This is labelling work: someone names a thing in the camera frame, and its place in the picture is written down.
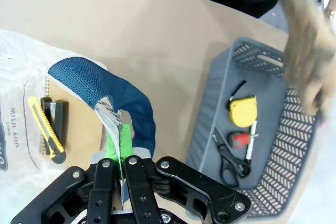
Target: gray plastic basket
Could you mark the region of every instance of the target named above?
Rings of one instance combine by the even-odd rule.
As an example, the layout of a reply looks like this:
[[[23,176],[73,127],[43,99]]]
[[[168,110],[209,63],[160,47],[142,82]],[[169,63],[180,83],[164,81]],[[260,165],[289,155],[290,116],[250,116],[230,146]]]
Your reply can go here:
[[[258,104],[259,137],[254,142],[252,172],[240,180],[240,191],[252,200],[248,218],[277,217],[285,210],[313,146],[316,120],[302,114],[295,91],[286,86],[282,59],[281,51],[239,38],[213,60],[186,160],[221,182],[214,127],[217,124],[225,137],[242,131],[230,121],[225,105],[237,84],[247,80],[235,99],[254,94]],[[246,149],[234,151],[244,159]]]

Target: green tape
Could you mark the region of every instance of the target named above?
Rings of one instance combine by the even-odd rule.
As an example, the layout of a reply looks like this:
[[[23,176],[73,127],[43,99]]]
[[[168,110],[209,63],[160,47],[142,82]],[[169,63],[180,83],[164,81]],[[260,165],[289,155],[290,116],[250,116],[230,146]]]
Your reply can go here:
[[[132,146],[132,136],[131,136],[131,125],[123,124],[120,127],[120,149],[121,149],[121,163],[125,161],[128,156],[134,155]],[[107,150],[106,157],[113,159],[118,162],[117,151],[115,149],[112,137],[110,134],[107,138]]]

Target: bolt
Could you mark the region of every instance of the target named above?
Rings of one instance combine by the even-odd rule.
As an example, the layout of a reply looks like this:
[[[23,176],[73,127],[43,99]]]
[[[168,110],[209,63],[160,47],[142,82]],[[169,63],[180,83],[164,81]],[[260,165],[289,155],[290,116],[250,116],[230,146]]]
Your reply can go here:
[[[132,157],[130,158],[130,160],[128,160],[128,163],[130,165],[135,165],[138,162],[138,160],[136,159],[136,157]]]
[[[79,175],[80,175],[80,173],[79,173],[78,170],[76,170],[76,171],[74,171],[74,172],[72,173],[72,176],[73,176],[74,178],[78,178]]]
[[[162,218],[164,224],[169,223],[172,219],[172,217],[170,217],[170,215],[168,215],[166,213],[161,214],[161,218]]]
[[[104,161],[103,164],[102,164],[102,166],[103,166],[104,168],[109,167],[109,166],[110,166],[110,161],[108,161],[108,160]]]
[[[163,169],[167,169],[169,167],[169,162],[168,161],[163,161],[162,163],[161,163],[161,168],[163,168]]]
[[[238,211],[243,211],[243,210],[245,209],[245,205],[244,205],[244,203],[242,203],[242,202],[237,202],[237,203],[235,204],[235,208],[236,208]]]

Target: tabletop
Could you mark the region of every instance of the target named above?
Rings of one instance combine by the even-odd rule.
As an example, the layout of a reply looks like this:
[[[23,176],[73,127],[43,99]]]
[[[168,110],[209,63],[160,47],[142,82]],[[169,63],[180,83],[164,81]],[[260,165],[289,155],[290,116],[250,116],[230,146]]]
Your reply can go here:
[[[0,0],[0,8],[0,29],[100,61],[146,94],[155,160],[185,160],[214,57],[242,36],[279,50],[287,39],[208,0]]]

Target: logo on bag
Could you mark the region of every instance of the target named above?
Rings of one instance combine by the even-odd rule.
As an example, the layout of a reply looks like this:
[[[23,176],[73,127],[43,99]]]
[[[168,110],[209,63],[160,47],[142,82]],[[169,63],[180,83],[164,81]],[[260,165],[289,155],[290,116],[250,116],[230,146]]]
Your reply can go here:
[[[0,111],[0,170],[7,170],[7,158],[6,158],[6,142],[5,142],[5,130],[1,121]]]

